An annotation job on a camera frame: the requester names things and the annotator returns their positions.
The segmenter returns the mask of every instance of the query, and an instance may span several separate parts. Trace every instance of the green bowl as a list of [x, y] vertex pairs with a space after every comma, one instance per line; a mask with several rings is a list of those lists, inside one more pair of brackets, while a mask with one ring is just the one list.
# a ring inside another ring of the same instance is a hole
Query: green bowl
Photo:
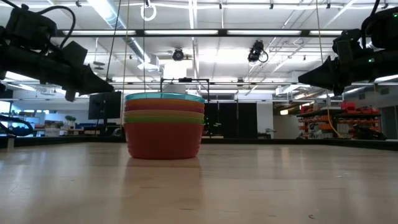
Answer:
[[136, 117], [125, 117], [124, 122], [125, 123], [151, 122], [151, 123], [203, 124], [205, 120], [200, 118], [173, 117], [173, 116], [136, 116]]

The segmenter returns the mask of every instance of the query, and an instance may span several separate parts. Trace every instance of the stacked bowls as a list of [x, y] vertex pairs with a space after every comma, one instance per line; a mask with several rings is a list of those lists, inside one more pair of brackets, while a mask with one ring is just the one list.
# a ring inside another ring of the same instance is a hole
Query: stacked bowls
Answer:
[[204, 99], [181, 93], [126, 96], [124, 130], [129, 153], [139, 159], [188, 159], [198, 154]]

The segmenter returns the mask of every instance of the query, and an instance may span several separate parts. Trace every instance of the ceiling duct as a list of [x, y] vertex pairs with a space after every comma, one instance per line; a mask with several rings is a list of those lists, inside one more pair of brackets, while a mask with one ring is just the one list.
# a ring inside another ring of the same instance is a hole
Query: ceiling duct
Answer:
[[[117, 23], [117, 29], [127, 29], [123, 19], [118, 18], [118, 13], [115, 10], [115, 5], [111, 0], [87, 0], [90, 5], [94, 8], [94, 10], [105, 20], [105, 22], [110, 26], [110, 28], [115, 29]], [[144, 50], [137, 43], [137, 41], [132, 37], [123, 37], [122, 38], [131, 50], [136, 55], [137, 59], [141, 62], [146, 63], [150, 62], [150, 57], [145, 54]]]

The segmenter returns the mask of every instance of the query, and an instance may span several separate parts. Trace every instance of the ceiling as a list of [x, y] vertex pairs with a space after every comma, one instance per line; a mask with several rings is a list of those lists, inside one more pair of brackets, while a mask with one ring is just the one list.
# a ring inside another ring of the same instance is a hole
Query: ceiling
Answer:
[[[270, 1], [260, 0], [197, 0], [197, 12], [193, 10], [193, 27], [190, 25], [189, 1], [196, 0], [152, 0], [156, 5], [157, 14], [151, 21], [144, 21], [140, 10], [143, 1], [122, 0], [120, 16], [128, 29], [318, 29], [317, 14], [314, 9], [302, 10], [305, 6], [315, 6], [315, 0], [274, 0], [274, 8], [269, 9]], [[82, 7], [75, 6], [75, 0], [24, 0], [12, 1], [16, 4], [27, 4], [32, 11], [39, 11], [53, 4], [70, 6], [76, 14], [76, 29], [109, 29], [109, 25], [90, 6], [88, 1], [80, 1]], [[327, 0], [319, 0], [319, 20], [322, 29], [354, 29], [359, 28], [362, 21], [368, 17], [372, 0], [331, 0], [332, 7], [326, 9]], [[388, 0], [390, 7], [397, 6], [398, 0]], [[10, 7], [0, 4], [0, 26], [7, 23]], [[59, 29], [69, 29], [72, 23], [68, 12], [52, 11], [46, 14], [54, 20]], [[269, 53], [269, 61], [265, 64], [257, 64], [254, 68], [248, 64], [247, 57], [249, 49], [255, 40], [261, 39]], [[86, 63], [94, 60], [108, 65], [109, 52], [111, 51], [112, 38], [99, 38], [96, 50], [95, 38], [71, 38], [84, 48], [88, 49]], [[160, 58], [160, 64], [164, 65], [172, 61], [170, 52], [175, 48], [182, 48], [187, 55], [193, 55], [193, 41], [191, 37], [146, 37], [136, 38], [138, 44], [146, 54], [155, 54]], [[53, 38], [60, 43], [61, 38]], [[328, 55], [336, 56], [331, 50], [333, 38], [322, 38], [323, 58]], [[320, 43], [318, 38], [276, 38], [272, 37], [196, 37], [198, 77], [209, 78], [217, 82], [236, 81], [245, 78], [245, 81], [261, 82], [294, 82], [293, 74], [301, 74], [322, 64]], [[138, 69], [140, 64], [134, 57], [132, 50], [127, 46], [127, 60], [124, 59], [126, 43], [122, 38], [114, 39], [113, 56], [109, 66], [109, 75], [115, 81], [121, 82], [126, 63], [127, 81], [139, 82], [146, 78], [147, 82], [160, 80], [159, 72], [143, 72]], [[186, 60], [188, 67], [187, 76], [194, 77], [192, 60]], [[104, 70], [96, 70], [98, 75], [104, 77]], [[259, 86], [258, 89], [270, 89], [277, 86]]]

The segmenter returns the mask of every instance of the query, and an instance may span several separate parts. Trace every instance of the bowl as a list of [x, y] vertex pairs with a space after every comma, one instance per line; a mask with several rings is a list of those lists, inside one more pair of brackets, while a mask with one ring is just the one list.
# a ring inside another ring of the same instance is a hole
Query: bowl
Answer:
[[134, 110], [174, 110], [174, 111], [189, 111], [196, 113], [204, 113], [205, 110], [202, 108], [197, 108], [194, 106], [186, 106], [186, 105], [167, 105], [167, 104], [143, 104], [143, 105], [131, 105], [126, 106], [125, 111], [134, 111]]
[[185, 106], [193, 106], [197, 108], [205, 108], [205, 104], [199, 103], [197, 101], [189, 101], [189, 100], [180, 100], [180, 99], [138, 99], [138, 100], [128, 100], [126, 101], [126, 106], [133, 105], [185, 105]]
[[203, 124], [126, 123], [129, 153], [138, 159], [188, 159], [198, 154]]
[[135, 116], [124, 118], [125, 123], [195, 123], [203, 124], [204, 119], [201, 118], [187, 118], [187, 117], [172, 117], [172, 116]]
[[166, 99], [181, 99], [204, 103], [205, 99], [199, 96], [183, 94], [183, 93], [134, 93], [126, 96], [126, 101], [137, 100], [143, 98], [166, 98]]
[[136, 116], [173, 116], [173, 117], [186, 117], [186, 118], [200, 118], [203, 119], [203, 113], [189, 112], [189, 111], [173, 111], [173, 110], [135, 110], [124, 112], [124, 117]]

